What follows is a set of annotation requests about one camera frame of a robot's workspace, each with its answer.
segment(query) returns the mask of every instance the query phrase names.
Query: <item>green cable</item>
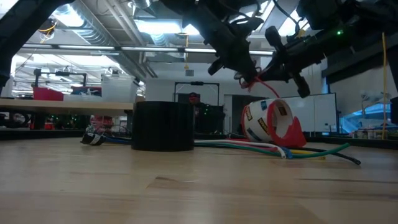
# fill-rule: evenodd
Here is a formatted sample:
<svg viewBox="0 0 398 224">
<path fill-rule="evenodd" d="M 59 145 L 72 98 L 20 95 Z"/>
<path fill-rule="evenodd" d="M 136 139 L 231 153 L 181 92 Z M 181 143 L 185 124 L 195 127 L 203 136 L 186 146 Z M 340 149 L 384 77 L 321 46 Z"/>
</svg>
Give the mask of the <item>green cable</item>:
<svg viewBox="0 0 398 224">
<path fill-rule="evenodd" d="M 253 152 L 260 152 L 263 154 L 267 154 L 270 156 L 280 156 L 279 153 L 276 152 L 270 152 L 267 150 L 262 150 L 262 149 L 256 149 L 253 147 L 249 147 L 249 146 L 239 146 L 239 145 L 235 145 L 235 144 L 228 144 L 228 143 L 217 143 L 217 142 L 209 142 L 209 143 L 205 143 L 205 142 L 201 142 L 201 143 L 195 143 L 196 146 L 226 146 L 226 147 L 232 147 L 235 149 L 244 149 L 244 150 L 248 150 L 248 151 L 253 151 Z M 294 159 L 306 159 L 306 158 L 313 158 L 313 157 L 320 157 L 320 156 L 327 156 L 336 152 L 340 152 L 343 149 L 346 149 L 347 147 L 349 147 L 349 144 L 346 143 L 342 146 L 337 147 L 336 149 L 332 149 L 332 150 L 328 150 L 325 152 L 317 152 L 317 153 L 313 153 L 310 155 L 293 155 Z"/>
</svg>

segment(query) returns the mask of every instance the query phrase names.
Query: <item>whiteboard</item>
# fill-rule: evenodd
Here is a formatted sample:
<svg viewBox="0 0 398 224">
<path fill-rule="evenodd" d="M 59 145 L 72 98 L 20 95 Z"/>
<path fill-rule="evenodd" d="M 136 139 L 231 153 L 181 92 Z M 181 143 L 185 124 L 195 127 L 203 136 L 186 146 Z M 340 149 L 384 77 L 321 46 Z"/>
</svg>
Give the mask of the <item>whiteboard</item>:
<svg viewBox="0 0 398 224">
<path fill-rule="evenodd" d="M 310 95 L 306 98 L 282 98 L 300 121 L 302 131 L 336 132 L 336 94 Z"/>
</svg>

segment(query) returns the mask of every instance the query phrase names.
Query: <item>tape roll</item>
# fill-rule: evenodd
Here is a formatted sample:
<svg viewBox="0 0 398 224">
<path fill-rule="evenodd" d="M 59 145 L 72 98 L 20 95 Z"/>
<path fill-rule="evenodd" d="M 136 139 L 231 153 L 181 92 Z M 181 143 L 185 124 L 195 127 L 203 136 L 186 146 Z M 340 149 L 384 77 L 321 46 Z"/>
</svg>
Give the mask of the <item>tape roll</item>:
<svg viewBox="0 0 398 224">
<path fill-rule="evenodd" d="M 273 110 L 268 111 L 272 104 L 274 104 L 272 106 Z M 267 122 L 269 116 L 271 116 L 272 120 L 270 126 Z M 292 110 L 284 100 L 252 102 L 245 107 L 242 114 L 244 135 L 250 141 L 270 142 L 273 141 L 270 135 L 270 128 L 275 131 L 277 136 L 282 138 L 287 134 L 293 119 Z"/>
</svg>

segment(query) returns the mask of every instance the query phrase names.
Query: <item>red box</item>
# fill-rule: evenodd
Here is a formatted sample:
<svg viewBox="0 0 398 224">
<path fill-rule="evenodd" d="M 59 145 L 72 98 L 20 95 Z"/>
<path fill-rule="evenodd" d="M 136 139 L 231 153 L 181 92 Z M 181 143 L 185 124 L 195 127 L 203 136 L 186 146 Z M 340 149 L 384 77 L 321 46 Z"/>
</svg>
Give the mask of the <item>red box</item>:
<svg viewBox="0 0 398 224">
<path fill-rule="evenodd" d="M 63 101 L 63 93 L 48 88 L 34 87 L 33 100 Z"/>
</svg>

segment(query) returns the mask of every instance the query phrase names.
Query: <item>wooden tabletop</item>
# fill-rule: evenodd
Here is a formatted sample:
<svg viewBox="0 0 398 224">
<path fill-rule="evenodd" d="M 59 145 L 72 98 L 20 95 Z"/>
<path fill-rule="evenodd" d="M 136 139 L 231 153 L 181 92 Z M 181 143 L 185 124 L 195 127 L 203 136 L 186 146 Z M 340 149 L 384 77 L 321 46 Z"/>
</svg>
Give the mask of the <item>wooden tabletop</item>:
<svg viewBox="0 0 398 224">
<path fill-rule="evenodd" d="M 133 107 L 132 103 L 0 99 L 0 108 L 50 114 L 124 116 L 125 110 L 132 110 Z"/>
<path fill-rule="evenodd" d="M 133 151 L 80 139 L 0 142 L 0 223 L 397 223 L 398 152 L 357 166 L 235 149 Z M 336 146 L 309 144 L 331 149 Z"/>
</svg>

